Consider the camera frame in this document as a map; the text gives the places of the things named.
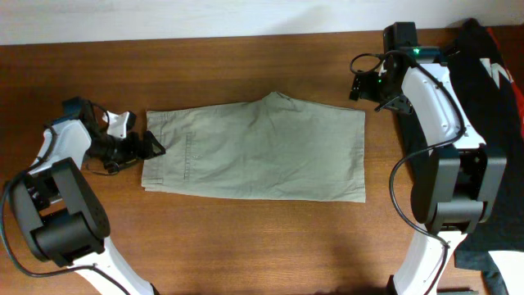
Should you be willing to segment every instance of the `black cable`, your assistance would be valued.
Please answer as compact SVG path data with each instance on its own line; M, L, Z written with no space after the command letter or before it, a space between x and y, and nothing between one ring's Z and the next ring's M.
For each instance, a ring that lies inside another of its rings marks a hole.
M447 145L452 144L452 143L456 142L457 140L459 140L464 135L464 133L466 132L466 126L464 124L464 118L462 117L462 113L460 112L459 106L457 105L457 103L455 102L455 100L453 99L453 97L451 96L449 91L444 87L444 85L437 78L435 78L435 76L433 76L430 72L428 72L426 69L424 69L413 57L411 57L406 52L392 50L392 51L386 52L385 54L363 53L363 54L360 54L360 55L356 56L351 61L351 63L350 63L350 70L355 75L367 75L367 74L370 74L373 71L375 71L386 60L386 58L388 58L389 56L393 56L393 55L406 57L408 62L409 62L409 64L411 66L416 67L417 69L419 69L427 78L429 78L433 83L435 83L435 85L438 87L438 89L440 91L442 91L442 93L444 93L444 95L448 99L448 101L451 104L451 106L453 107L453 109L455 111L455 114L457 115L458 121L459 121L459 129L458 129L457 135L455 137L453 137L452 139L445 140L442 143L432 144L432 145L430 145L430 146L428 146L428 147L426 147L424 149L421 149L419 151L410 153L409 155L407 155L407 156L403 157L402 159L400 159L395 164L395 166L393 167L393 170L391 170L391 173L390 173L389 190L390 190L391 202L393 203L393 207L395 208L396 212L399 214L400 218L402 218L402 220L406 224L408 224L410 227L412 227L413 229L415 229L419 233L424 234L427 237L431 237L431 238L434 238L434 239L438 240L442 244L442 247L443 247L443 250L442 250L442 262L441 262L440 267L439 267L439 269L438 269L438 271L436 273L435 278L431 282L431 285L429 286L428 290L424 293L425 295L427 295L427 294L429 294L429 292L435 286L437 280L439 279L440 275L442 274L442 271L444 271L446 260L448 258L449 244L443 238L439 237L438 235L431 234L427 230L425 230L425 229L417 226L416 224L414 224L402 212L402 210L400 209L399 203L396 201L396 196L395 196L395 188L394 188L395 176L396 176L397 170L406 161L408 161L409 159L411 159L413 157L416 157L418 155L421 155L421 154L423 154L425 152L429 152L429 151L431 151L434 148L442 148L444 146L447 146ZM361 57L377 57L379 59L379 62L371 70L357 71L357 70L355 70L353 68L353 64L355 63L356 60L358 60Z
M91 168L89 168L89 163L85 163L85 170L93 173L94 175L98 175L98 176L115 176L117 174L119 174L120 170L117 170L116 172L113 172L113 173L105 173L105 172L99 172L99 171L95 171L95 170L91 170Z
M51 271L51 272L47 272L47 273L34 273L34 272L26 269L18 261L18 259L15 256L15 253L13 253L13 251L11 249L11 245L9 245L9 242L7 241L6 229L4 227L3 209L5 207L6 200L9 198L9 193L12 190L12 188L16 184L18 184L25 177L25 175L27 175L30 171L40 167L49 158L49 155L51 155L51 152L52 152L53 148L56 145L57 134L56 134L56 131L53 129L52 126L48 125L46 127L51 131L51 135L52 135L51 142L49 144L49 147L47 148L47 151L43 154L42 157L38 157L37 158L38 161L35 164L33 164L31 167L27 168L26 170L23 170L23 171L19 172L10 182L7 183L7 185L4 188L3 194L2 194L2 199L0 199L0 213L2 213L2 216L0 217L0 238L2 238L3 246L6 248L7 256L9 257L9 259L13 262L13 264L15 265L15 267L19 271L21 271L24 275L28 275L28 276L30 276L32 278L47 278L47 277L52 277L52 276L56 276L56 275L69 274L69 273L75 272L77 270L92 270L92 271L96 272L97 274L101 275L104 279L107 279L109 282L114 284L124 294L130 295L129 292L124 288L124 286L122 286L120 283L115 281L113 278L111 278L109 275L107 275L103 271L99 270L97 267L95 267L95 265L82 265L82 266L71 267L69 269L64 269L64 270Z

